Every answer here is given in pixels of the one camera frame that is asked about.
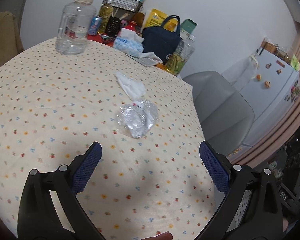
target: tablecloth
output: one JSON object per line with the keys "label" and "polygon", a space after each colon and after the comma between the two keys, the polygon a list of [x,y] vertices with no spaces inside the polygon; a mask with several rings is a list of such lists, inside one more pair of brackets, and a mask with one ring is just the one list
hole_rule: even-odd
{"label": "tablecloth", "polygon": [[[138,240],[170,231],[193,240],[213,215],[214,192],[198,155],[204,137],[192,87],[88,43],[84,53],[66,56],[51,39],[0,68],[0,217],[16,235],[29,171],[54,171],[98,141],[102,159],[77,199],[104,237]],[[116,129],[116,112],[131,103],[116,71],[142,81],[145,98],[158,107],[160,121],[143,138]]]}

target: blue gripper pad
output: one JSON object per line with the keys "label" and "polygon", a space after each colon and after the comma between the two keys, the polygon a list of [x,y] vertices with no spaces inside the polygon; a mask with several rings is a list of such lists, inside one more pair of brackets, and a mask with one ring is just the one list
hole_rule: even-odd
{"label": "blue gripper pad", "polygon": [[72,194],[76,195],[77,193],[82,192],[84,190],[93,171],[98,165],[101,156],[102,148],[99,143],[95,143],[93,147],[90,146],[90,148],[84,154],[84,159],[81,162],[79,168],[73,175],[73,181],[71,186]]}
{"label": "blue gripper pad", "polygon": [[204,141],[200,144],[199,155],[218,191],[226,195],[230,189],[228,173]]}

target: chair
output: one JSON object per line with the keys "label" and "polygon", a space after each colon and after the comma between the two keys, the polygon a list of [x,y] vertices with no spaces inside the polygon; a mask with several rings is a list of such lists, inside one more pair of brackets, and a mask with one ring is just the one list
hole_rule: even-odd
{"label": "chair", "polygon": [[194,107],[205,139],[228,156],[246,138],[254,112],[242,95],[219,73],[206,71],[183,79],[193,87]]}
{"label": "chair", "polygon": [[23,51],[16,17],[0,12],[0,67]]}

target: pink curtain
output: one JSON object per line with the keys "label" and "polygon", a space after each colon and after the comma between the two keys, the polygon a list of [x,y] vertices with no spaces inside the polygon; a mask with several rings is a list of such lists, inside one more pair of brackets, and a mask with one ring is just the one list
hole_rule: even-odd
{"label": "pink curtain", "polygon": [[[295,55],[300,62],[300,35],[295,48]],[[300,96],[283,119],[260,142],[233,163],[246,164],[251,167],[257,166],[262,161],[270,158],[276,150],[288,141],[299,126]]]}

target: drawstring bag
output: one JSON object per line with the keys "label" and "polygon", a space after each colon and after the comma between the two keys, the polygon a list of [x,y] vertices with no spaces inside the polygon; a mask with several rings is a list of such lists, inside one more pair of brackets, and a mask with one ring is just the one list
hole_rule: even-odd
{"label": "drawstring bag", "polygon": [[[164,25],[171,19],[177,19],[178,26],[175,32],[164,29]],[[161,26],[147,27],[142,32],[142,37],[145,39],[142,43],[143,52],[154,52],[158,56],[163,64],[167,63],[169,57],[176,50],[180,37],[180,17],[177,15],[168,16]]]}

